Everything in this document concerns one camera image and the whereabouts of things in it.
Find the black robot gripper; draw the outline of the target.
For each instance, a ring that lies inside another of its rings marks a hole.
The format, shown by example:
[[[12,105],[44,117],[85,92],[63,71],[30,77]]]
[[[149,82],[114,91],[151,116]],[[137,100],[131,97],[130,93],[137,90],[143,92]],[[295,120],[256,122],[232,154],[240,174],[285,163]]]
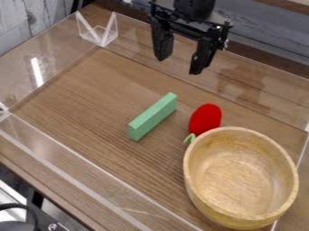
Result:
[[[192,75],[204,72],[217,48],[224,50],[228,46],[233,22],[214,12],[216,3],[217,0],[150,0],[154,55],[159,61],[173,53],[174,32],[193,40],[202,37],[192,55]]]

